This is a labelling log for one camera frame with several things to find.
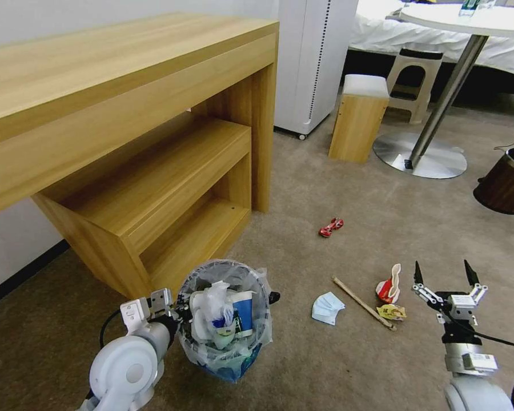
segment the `carpet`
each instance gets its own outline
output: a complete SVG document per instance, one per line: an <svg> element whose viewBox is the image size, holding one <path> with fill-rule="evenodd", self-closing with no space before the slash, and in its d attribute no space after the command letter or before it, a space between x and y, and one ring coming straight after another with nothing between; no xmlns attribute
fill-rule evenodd
<svg viewBox="0 0 514 411"><path fill-rule="evenodd" d="M175 342L145 410L444 410L442 327L411 292L419 260L434 290L468 291L467 259L489 292L478 331L514 341L514 216L481 206L476 180L509 143L514 115L451 108L437 134L465 151L468 170L452 180L405 175L370 155L364 165L329 160L330 115L306 141L274 136L271 208L254 213L228 257L266 267L282 299L271 307L274 342L236 384L219 381L185 358ZM380 133L419 131L387 111ZM318 229L345 225L329 239ZM391 332L331 281L335 275L370 305L374 290L401 263L408 318ZM332 327L313 320L312 302L333 291L345 304ZM0 410L75 409L88 391L103 320L125 301L92 277L72 250L0 301ZM116 319L106 340L123 335ZM514 349L484 342L501 367L507 393Z"/></svg>

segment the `round table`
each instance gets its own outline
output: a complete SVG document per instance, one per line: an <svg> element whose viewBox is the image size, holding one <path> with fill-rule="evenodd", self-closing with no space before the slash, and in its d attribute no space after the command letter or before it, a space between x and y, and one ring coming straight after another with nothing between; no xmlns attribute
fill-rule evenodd
<svg viewBox="0 0 514 411"><path fill-rule="evenodd" d="M457 177L467 169L467 160L460 148L432 139L488 37L514 38L514 8L477 10L472 17L460 17L460 8L460 4L413 4L400 12L400 18L407 22L472 34L421 134L389 133L374 142L374 152L382 161L408 174L446 179Z"/></svg>

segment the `white bedsheet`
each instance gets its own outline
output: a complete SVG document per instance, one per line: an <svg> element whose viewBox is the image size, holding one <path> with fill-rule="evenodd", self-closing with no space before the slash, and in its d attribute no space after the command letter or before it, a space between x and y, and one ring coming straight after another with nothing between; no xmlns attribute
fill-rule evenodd
<svg viewBox="0 0 514 411"><path fill-rule="evenodd" d="M350 33L349 47L397 54L406 44L420 43L432 45L435 50L444 53L444 60L456 62L470 35L384 19L387 14L403 5L398 0L360 0ZM514 73L514 39L490 37L476 63Z"/></svg>

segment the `metal table leg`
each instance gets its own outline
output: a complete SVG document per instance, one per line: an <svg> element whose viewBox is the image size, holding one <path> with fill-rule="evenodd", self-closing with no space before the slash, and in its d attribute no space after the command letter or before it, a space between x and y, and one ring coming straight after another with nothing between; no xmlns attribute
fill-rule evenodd
<svg viewBox="0 0 514 411"><path fill-rule="evenodd" d="M378 137L373 144L377 157L400 171L425 178L457 177L467 169L467 160L461 149L433 142L432 139L487 39L488 36L475 34L470 37L421 134L403 132Z"/></svg>

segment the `blue paper cup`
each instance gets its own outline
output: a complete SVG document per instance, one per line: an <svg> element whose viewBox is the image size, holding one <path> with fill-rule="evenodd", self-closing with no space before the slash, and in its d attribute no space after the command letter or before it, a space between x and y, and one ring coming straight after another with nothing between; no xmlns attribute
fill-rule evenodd
<svg viewBox="0 0 514 411"><path fill-rule="evenodd" d="M236 337L247 337L253 334L253 321L251 320L251 307L253 291L243 291L230 296L232 306L238 311L241 332Z"/></svg>

